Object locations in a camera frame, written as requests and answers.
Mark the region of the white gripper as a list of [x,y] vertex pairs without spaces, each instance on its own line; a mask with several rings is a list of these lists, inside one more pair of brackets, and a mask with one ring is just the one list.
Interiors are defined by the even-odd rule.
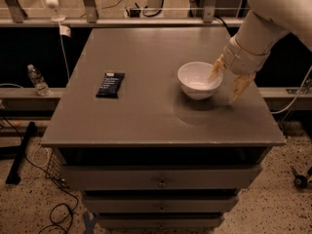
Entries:
[[254,74],[262,68],[269,55],[270,53],[251,54],[240,47],[236,37],[233,36],[223,48],[222,55],[214,62],[209,79],[214,79],[225,67],[234,74],[240,75],[234,80],[229,100],[234,103],[254,81]]

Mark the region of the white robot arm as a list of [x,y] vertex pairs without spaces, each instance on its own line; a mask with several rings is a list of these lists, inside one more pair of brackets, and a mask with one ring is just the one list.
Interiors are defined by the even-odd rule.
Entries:
[[248,0],[250,10],[237,33],[215,61],[212,76],[229,70],[236,75],[230,100],[249,87],[272,47],[293,34],[312,51],[312,0]]

